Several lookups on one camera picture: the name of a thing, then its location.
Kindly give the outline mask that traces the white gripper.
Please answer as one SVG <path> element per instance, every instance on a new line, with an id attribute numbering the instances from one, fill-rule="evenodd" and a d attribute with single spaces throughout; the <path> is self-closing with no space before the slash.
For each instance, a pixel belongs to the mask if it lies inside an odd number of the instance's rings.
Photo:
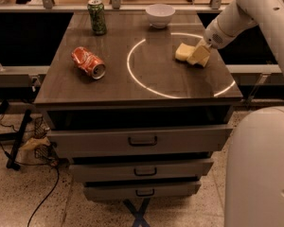
<path id="1" fill-rule="evenodd" d="M 222 49 L 229 45 L 235 39 L 235 28 L 230 22 L 215 18 L 205 29 L 204 38 L 198 41 L 195 50 L 187 58 L 191 65 L 206 65 L 210 50 L 207 44 L 215 49 Z"/>

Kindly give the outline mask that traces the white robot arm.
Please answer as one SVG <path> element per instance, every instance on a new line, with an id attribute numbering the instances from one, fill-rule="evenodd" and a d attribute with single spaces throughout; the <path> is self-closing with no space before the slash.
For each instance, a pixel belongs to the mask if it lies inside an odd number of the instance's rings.
<path id="1" fill-rule="evenodd" d="M 224 48 L 258 26 L 284 77 L 284 0 L 234 0 L 198 45 Z M 246 115 L 228 149 L 224 227 L 284 227 L 284 106 Z"/>

